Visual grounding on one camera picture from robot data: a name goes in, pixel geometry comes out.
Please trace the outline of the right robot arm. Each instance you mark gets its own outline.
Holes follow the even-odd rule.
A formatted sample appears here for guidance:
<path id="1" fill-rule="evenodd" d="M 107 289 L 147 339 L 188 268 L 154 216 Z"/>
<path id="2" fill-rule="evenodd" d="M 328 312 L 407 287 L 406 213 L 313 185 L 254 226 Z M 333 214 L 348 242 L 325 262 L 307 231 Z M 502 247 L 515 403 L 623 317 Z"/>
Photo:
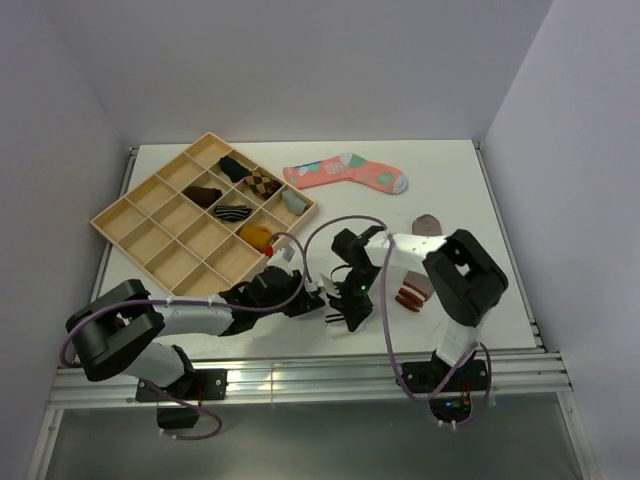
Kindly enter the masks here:
<path id="1" fill-rule="evenodd" d="M 478 334 L 487 314 L 498 304 L 509 283 L 502 269 L 467 230 L 449 236 L 391 234 L 370 227 L 357 236 L 345 229 L 331 250 L 349 268 L 344 280 L 322 276 L 331 307 L 347 329 L 355 331 L 373 310 L 369 289 L 390 267 L 427 277 L 449 319 L 432 360 L 431 377 L 452 390 L 468 374 Z"/>

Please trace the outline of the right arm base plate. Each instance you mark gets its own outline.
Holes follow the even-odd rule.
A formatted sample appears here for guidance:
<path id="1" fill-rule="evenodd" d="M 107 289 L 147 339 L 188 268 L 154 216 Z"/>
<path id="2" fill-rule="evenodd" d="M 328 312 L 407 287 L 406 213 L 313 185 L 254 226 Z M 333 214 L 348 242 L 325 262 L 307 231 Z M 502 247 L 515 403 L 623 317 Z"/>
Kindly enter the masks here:
<path id="1" fill-rule="evenodd" d="M 432 393 L 444 379 L 450 368 L 440 361 L 416 361 L 400 364 L 402 378 L 414 394 Z M 484 391 L 489 374 L 483 360 L 469 360 L 457 369 L 441 389 L 443 393 Z"/>

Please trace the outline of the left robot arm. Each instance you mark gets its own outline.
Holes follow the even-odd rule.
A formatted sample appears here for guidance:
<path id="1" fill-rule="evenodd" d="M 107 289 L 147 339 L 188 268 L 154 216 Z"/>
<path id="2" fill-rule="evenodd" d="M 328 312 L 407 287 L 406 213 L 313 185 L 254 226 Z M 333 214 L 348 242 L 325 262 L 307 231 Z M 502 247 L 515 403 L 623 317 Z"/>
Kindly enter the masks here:
<path id="1" fill-rule="evenodd" d="M 160 344 L 158 337 L 234 336 L 269 315 L 294 318 L 324 306 L 319 288 L 285 267 L 268 266 L 209 298 L 153 298 L 141 281 L 127 280 L 67 320 L 63 347 L 73 348 L 78 360 L 72 362 L 65 350 L 60 360 L 83 369 L 91 382 L 128 375 L 147 389 L 185 399 L 199 387 L 196 370 L 182 347 Z"/>

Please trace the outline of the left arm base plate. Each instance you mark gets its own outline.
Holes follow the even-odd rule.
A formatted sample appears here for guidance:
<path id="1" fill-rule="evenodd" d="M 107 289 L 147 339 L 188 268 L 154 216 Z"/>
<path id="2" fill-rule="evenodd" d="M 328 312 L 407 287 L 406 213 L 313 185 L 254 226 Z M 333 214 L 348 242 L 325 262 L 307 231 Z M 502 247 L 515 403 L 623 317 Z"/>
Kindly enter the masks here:
<path id="1" fill-rule="evenodd" d="M 218 401 L 226 396 L 226 369 L 198 369 L 187 380 L 180 380 L 169 387 L 161 387 L 163 393 L 184 401 Z M 136 389 L 135 400 L 141 403 L 168 401 L 158 393 L 146 380 L 140 380 Z"/>

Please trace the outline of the taupe sock with red stripes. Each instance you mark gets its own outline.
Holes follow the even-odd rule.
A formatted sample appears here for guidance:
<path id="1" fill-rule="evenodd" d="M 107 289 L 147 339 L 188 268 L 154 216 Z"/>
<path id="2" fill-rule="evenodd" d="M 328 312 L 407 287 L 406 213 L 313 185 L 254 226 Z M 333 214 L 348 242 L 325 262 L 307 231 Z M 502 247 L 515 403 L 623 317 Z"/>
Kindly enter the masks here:
<path id="1" fill-rule="evenodd" d="M 412 222 L 412 233 L 427 237 L 439 236 L 442 228 L 436 217 L 423 214 Z M 418 313 L 433 294 L 434 287 L 428 276 L 409 271 L 396 293 L 395 301 L 405 309 Z"/>

